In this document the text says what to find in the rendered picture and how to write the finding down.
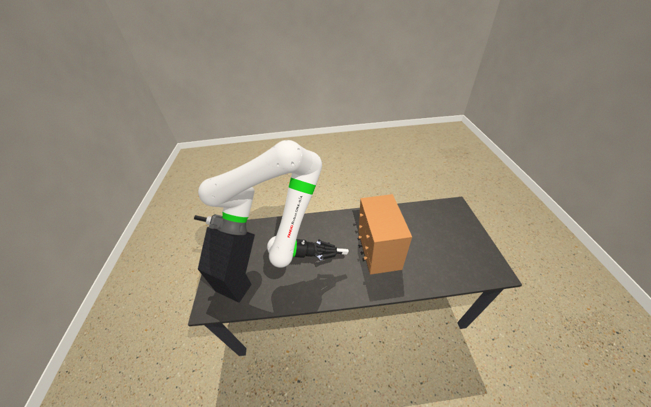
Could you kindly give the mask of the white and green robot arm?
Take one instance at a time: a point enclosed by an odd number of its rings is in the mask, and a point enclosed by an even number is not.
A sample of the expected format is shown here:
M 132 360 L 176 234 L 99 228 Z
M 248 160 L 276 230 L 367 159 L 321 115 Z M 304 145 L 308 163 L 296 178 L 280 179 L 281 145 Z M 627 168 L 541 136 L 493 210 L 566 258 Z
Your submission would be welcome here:
M 292 173 L 286 205 L 278 233 L 268 242 L 269 259 L 284 267 L 293 257 L 304 258 L 307 241 L 297 239 L 299 228 L 322 170 L 321 158 L 294 141 L 278 142 L 256 159 L 230 172 L 206 179 L 198 189 L 201 201 L 212 207 L 224 207 L 223 216 L 194 216 L 220 232 L 245 235 L 253 188 L 269 179 Z M 273 248 L 272 248 L 273 246 Z

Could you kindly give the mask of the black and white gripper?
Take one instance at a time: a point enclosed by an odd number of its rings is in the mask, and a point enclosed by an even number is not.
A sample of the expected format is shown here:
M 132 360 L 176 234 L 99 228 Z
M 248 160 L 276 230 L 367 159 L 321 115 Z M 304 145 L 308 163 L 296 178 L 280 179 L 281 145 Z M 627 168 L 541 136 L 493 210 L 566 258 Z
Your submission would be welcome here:
M 324 258 L 335 257 L 336 253 L 347 254 L 348 252 L 348 249 L 337 248 L 335 245 L 319 239 L 317 243 L 307 242 L 306 257 L 318 257 L 319 261 L 322 261 Z M 321 256 L 322 254 L 325 255 Z

